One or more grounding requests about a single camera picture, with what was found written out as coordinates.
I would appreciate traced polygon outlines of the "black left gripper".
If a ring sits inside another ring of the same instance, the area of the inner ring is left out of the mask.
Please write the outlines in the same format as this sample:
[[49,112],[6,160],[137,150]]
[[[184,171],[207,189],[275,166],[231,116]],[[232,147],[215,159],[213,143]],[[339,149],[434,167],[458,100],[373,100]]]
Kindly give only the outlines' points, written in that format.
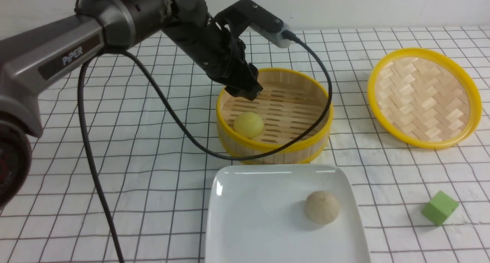
[[173,19],[163,33],[216,83],[224,85],[233,97],[249,101],[263,87],[258,69],[245,59],[245,45],[228,19],[216,21],[206,14],[202,22]]

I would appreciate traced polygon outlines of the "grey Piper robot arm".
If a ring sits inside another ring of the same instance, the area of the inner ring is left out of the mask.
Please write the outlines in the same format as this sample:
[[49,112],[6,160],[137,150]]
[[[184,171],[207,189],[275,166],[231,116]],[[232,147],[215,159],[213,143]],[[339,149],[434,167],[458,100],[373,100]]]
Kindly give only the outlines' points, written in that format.
[[205,0],[79,0],[74,15],[1,41],[1,207],[26,181],[28,136],[43,133],[38,96],[93,57],[126,51],[158,31],[232,96],[254,100],[262,91],[245,45]]

